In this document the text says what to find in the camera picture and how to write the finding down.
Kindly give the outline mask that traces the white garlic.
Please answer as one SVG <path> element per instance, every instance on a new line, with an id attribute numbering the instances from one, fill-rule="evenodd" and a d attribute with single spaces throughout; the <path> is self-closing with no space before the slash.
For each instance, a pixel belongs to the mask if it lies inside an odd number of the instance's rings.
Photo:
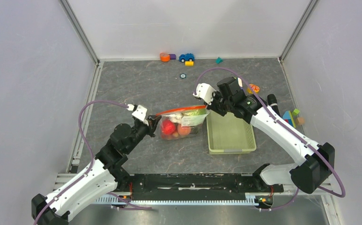
<path id="1" fill-rule="evenodd" d="M 182 123 L 182 114 L 178 113 L 178 114 L 171 114 L 168 116 L 169 120 L 173 123 Z"/>

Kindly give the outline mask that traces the red textured ball fruit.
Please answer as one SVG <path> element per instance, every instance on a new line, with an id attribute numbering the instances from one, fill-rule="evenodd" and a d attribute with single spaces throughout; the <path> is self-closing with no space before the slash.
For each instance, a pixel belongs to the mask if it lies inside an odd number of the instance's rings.
<path id="1" fill-rule="evenodd" d="M 176 130 L 176 125 L 170 120 L 164 120 L 162 122 L 162 133 L 164 135 L 171 135 Z"/>

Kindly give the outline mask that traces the orange peach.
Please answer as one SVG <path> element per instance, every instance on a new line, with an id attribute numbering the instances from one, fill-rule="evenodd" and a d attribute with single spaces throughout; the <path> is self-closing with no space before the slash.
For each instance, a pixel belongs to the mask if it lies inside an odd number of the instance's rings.
<path id="1" fill-rule="evenodd" d="M 178 124 L 177 126 L 177 132 L 180 136 L 188 136 L 192 131 L 192 127 L 190 126 L 182 126 L 181 124 Z"/>

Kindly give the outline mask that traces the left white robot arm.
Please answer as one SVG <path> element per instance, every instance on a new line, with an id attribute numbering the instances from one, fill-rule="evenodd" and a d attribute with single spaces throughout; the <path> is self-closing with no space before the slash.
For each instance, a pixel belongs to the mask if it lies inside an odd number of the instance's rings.
<path id="1" fill-rule="evenodd" d="M 114 190 L 126 190 L 130 174 L 122 165 L 145 136 L 155 136 L 160 120 L 161 116 L 150 115 L 146 123 L 135 118 L 133 127 L 117 125 L 107 143 L 80 173 L 48 195 L 37 194 L 32 198 L 34 224 L 67 225 L 97 198 Z"/>

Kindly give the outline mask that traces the clear zip top bag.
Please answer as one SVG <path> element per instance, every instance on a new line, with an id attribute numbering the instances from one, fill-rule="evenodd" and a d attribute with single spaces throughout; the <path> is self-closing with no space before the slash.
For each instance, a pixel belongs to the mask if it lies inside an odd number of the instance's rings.
<path id="1" fill-rule="evenodd" d="M 181 108 L 175 108 L 175 109 L 170 109 L 170 110 L 166 110 L 163 112 L 159 112 L 156 114 L 156 116 L 160 116 L 161 120 L 159 122 L 158 125 L 158 134 L 159 136 L 164 139 L 164 140 L 178 140 L 178 139 L 183 139 L 183 138 L 188 138 L 188 137 L 194 137 L 197 136 L 201 133 L 202 131 L 202 127 L 203 127 L 203 123 L 206 120 L 206 117 L 210 114 L 210 111 L 208 109 L 206 109 L 207 111 L 207 115 L 201 115 L 201 116 L 197 116 L 197 117 L 187 117 L 184 116 L 184 113 L 190 110 L 194 110 L 194 109 L 201 109 L 201 108 L 205 108 L 205 105 L 194 105 L 194 106 L 187 106 L 187 107 L 181 107 Z M 178 114 L 181 113 L 182 114 L 182 123 L 174 123 L 176 125 L 176 127 L 178 126 L 178 124 L 181 124 L 182 126 L 190 126 L 192 127 L 192 131 L 188 136 L 180 136 L 177 132 L 177 128 L 175 130 L 174 133 L 172 133 L 171 135 L 164 135 L 162 133 L 162 122 L 164 120 L 169 120 L 168 116 L 171 114 Z"/>

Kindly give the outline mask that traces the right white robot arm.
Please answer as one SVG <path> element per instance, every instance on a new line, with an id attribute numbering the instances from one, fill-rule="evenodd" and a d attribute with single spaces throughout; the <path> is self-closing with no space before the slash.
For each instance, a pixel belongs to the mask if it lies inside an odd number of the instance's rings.
<path id="1" fill-rule="evenodd" d="M 207 108 L 236 118 L 261 130 L 280 145 L 293 159 L 292 164 L 266 165 L 253 177 L 253 186 L 265 191 L 274 184 L 290 183 L 301 191 L 312 194 L 332 174 L 335 150 L 329 143 L 319 144 L 304 136 L 283 120 L 257 94 L 246 95 L 234 77 L 217 83 L 218 90 L 200 83 L 194 96 L 204 100 Z"/>

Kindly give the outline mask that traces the green cabbage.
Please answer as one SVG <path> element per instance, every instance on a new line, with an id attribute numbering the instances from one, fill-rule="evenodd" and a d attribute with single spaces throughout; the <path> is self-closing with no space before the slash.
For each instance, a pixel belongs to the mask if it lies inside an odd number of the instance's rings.
<path id="1" fill-rule="evenodd" d="M 197 117 L 197 116 L 201 116 L 201 115 L 204 115 L 204 116 L 207 115 L 207 111 L 205 108 L 194 109 L 194 110 L 190 110 L 190 111 L 187 111 L 184 113 L 184 116 L 187 116 L 187 117 Z"/>

